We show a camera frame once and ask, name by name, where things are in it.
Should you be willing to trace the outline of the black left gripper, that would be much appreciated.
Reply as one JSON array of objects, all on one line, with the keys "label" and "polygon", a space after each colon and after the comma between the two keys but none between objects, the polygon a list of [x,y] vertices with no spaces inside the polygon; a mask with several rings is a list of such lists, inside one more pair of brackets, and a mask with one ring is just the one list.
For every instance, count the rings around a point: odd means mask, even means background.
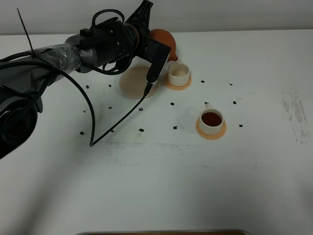
[{"label": "black left gripper", "polygon": [[97,36],[96,47],[92,49],[96,59],[90,62],[90,69],[99,73],[123,73],[136,56],[150,62],[149,53],[159,45],[149,34],[150,12],[153,3],[143,0],[126,22],[108,19],[97,24],[93,19],[90,30]]}]

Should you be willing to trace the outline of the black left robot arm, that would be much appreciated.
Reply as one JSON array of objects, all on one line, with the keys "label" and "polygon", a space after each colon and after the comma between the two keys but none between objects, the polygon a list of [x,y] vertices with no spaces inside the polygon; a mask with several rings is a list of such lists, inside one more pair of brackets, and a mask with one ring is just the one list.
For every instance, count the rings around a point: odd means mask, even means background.
[{"label": "black left robot arm", "polygon": [[70,79],[73,71],[118,75],[129,68],[134,57],[140,57],[151,64],[143,90],[147,96],[171,51],[150,35],[152,6],[144,0],[128,19],[116,11],[116,17],[100,24],[92,20],[89,28],[64,44],[1,59],[0,155],[6,156],[30,137],[43,111],[42,94],[61,78]]}]

